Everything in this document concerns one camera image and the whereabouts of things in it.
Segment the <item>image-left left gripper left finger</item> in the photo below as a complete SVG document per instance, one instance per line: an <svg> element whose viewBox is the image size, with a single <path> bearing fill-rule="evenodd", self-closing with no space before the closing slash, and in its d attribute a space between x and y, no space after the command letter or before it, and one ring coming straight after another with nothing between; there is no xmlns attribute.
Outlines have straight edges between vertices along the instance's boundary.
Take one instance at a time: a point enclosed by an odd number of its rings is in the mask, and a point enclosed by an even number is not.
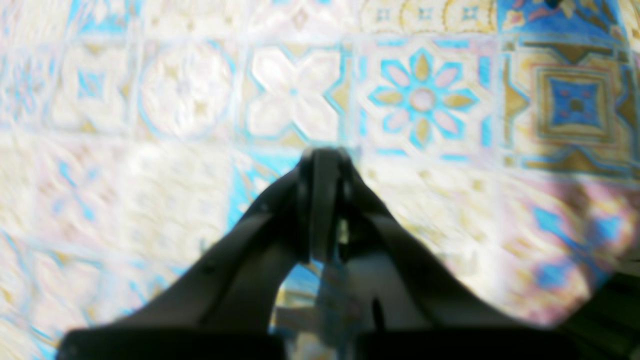
<svg viewBox="0 0 640 360"><path fill-rule="evenodd" d="M173 285L108 325L68 332L58 360L285 360L269 333L285 277L309 260L313 151L270 185Z"/></svg>

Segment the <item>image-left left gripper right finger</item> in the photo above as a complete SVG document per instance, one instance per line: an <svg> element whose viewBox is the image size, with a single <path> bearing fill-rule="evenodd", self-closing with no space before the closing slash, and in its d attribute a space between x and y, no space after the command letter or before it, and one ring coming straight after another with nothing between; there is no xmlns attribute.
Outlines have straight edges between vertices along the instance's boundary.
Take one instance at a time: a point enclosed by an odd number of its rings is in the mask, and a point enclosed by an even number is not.
<svg viewBox="0 0 640 360"><path fill-rule="evenodd" d="M362 323L349 360L576 360L571 339L507 316L409 234L340 148L318 150L318 259L336 255Z"/></svg>

